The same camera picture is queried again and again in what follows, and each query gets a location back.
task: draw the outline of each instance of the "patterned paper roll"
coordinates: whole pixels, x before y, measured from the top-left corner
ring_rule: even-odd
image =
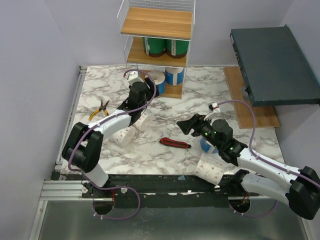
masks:
[[[174,59],[182,59],[187,55],[189,41],[170,40],[165,42],[165,52]]]
[[[136,129],[132,126],[129,126],[129,127],[121,129],[120,131],[117,131],[115,134],[112,135],[111,139],[117,145],[124,148],[134,138],[135,133],[136,133]]]
[[[200,160],[193,175],[206,180],[211,184],[218,185],[224,175],[224,171],[225,170],[221,165]]]
[[[205,151],[208,154],[216,154],[218,150],[212,146],[207,140],[205,140],[203,137],[200,140],[200,146],[203,151]]]
[[[182,67],[166,67],[165,81],[171,86],[179,85],[184,79],[184,73],[185,69]]]
[[[138,121],[133,124],[133,126],[140,131],[144,131],[150,126],[151,122],[154,120],[154,117],[155,116],[152,113],[150,113],[148,110],[145,110]]]
[[[165,74],[162,71],[152,70],[148,72],[158,87],[159,95],[163,94],[166,89]]]
[[[165,54],[166,40],[163,38],[143,37],[142,43],[144,52],[150,57],[158,58]]]

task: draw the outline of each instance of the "gray floor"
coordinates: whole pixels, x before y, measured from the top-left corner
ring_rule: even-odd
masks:
[[[257,199],[251,214],[267,212],[272,199]],[[126,216],[132,209],[117,209]],[[264,218],[247,218],[229,208],[143,208],[125,221],[93,217],[90,201],[50,202],[42,240],[307,240],[301,219],[280,203]]]

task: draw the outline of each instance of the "pliers with yellow handle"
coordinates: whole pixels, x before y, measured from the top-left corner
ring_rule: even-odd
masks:
[[[95,110],[93,113],[91,113],[91,115],[89,116],[89,121],[91,121],[92,118],[93,118],[97,113],[99,113],[100,111],[104,111],[105,115],[106,115],[106,116],[109,116],[109,113],[108,113],[108,111],[106,110],[108,103],[109,103],[109,101],[107,101],[106,104],[104,105],[103,101],[101,100],[101,105],[100,105],[99,109],[97,109],[97,110]]]

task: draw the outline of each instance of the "white label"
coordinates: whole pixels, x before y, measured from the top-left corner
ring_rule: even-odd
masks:
[[[171,55],[176,55],[176,40],[171,40]]]
[[[145,52],[146,52],[146,54],[149,56],[150,46],[149,46],[148,38],[147,38],[147,37],[144,38],[144,44],[145,44]]]

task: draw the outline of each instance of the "wooden board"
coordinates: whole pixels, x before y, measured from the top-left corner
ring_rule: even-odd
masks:
[[[225,79],[229,88],[231,99],[244,101],[241,88],[245,86],[239,67],[225,67],[223,69]],[[248,108],[242,103],[233,103],[236,112],[236,118],[240,129],[252,129],[254,122]],[[280,127],[280,122],[277,118],[273,106],[254,106],[252,110],[256,116],[256,127]]]
[[[145,79],[145,75],[143,73],[140,74],[140,77],[142,79]],[[183,87],[182,83],[177,86],[171,86],[171,85],[165,83],[164,93],[162,95],[160,95],[160,97],[181,99],[182,98],[182,87]]]
[[[172,58],[168,56],[166,53],[160,57],[148,56],[144,52],[142,37],[135,36],[133,38],[133,43],[129,52],[127,63],[185,68],[187,64],[187,56],[183,58]]]
[[[122,34],[167,39],[191,39],[192,12],[130,7]]]

